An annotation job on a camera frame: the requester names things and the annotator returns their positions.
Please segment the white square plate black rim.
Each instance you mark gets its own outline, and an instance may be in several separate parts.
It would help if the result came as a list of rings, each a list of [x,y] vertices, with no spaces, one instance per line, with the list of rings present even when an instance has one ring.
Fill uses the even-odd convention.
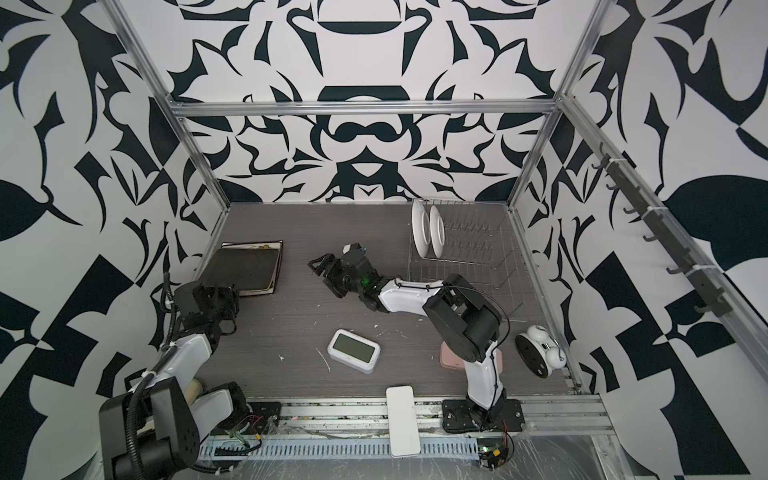
[[[266,242],[245,242],[245,243],[266,243]],[[237,286],[240,275],[243,273],[245,267],[247,266],[247,260],[246,260],[247,252],[243,250],[239,250],[237,248],[237,245],[241,245],[245,243],[223,243],[218,253],[222,253],[224,258],[230,261],[230,266],[228,267],[229,276],[232,277],[231,283],[235,286],[239,295],[241,297],[257,297],[257,296],[243,296],[240,293]]]

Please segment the black square plate gold rim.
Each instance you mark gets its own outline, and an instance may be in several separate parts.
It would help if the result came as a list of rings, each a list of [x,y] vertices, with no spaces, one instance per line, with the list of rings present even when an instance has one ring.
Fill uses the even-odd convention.
[[[206,286],[230,286],[241,297],[273,294],[282,262],[283,242],[224,243],[200,276]]]

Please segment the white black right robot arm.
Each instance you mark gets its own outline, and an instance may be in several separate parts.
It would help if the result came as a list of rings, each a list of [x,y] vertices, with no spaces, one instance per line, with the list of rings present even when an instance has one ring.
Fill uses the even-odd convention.
[[[429,319],[451,352],[464,365],[466,404],[442,402],[442,429],[451,434],[520,432],[525,420],[517,400],[510,400],[500,378],[497,357],[508,339],[500,326],[511,320],[495,301],[463,276],[443,281],[409,282],[379,274],[358,243],[339,257],[326,253],[308,262],[310,270],[339,299],[354,293],[370,310],[408,313]]]

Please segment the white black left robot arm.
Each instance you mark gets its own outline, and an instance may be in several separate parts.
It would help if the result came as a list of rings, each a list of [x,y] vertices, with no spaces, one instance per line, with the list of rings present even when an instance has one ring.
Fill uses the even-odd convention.
[[[104,476],[107,479],[170,479],[192,469],[222,475],[233,466],[207,466],[198,458],[204,440],[223,430],[240,438],[257,416],[241,387],[225,383],[194,400],[186,392],[195,375],[235,323],[239,292],[232,284],[190,282],[173,289],[165,278],[161,300],[170,324],[156,363],[138,383],[107,400],[99,411]]]

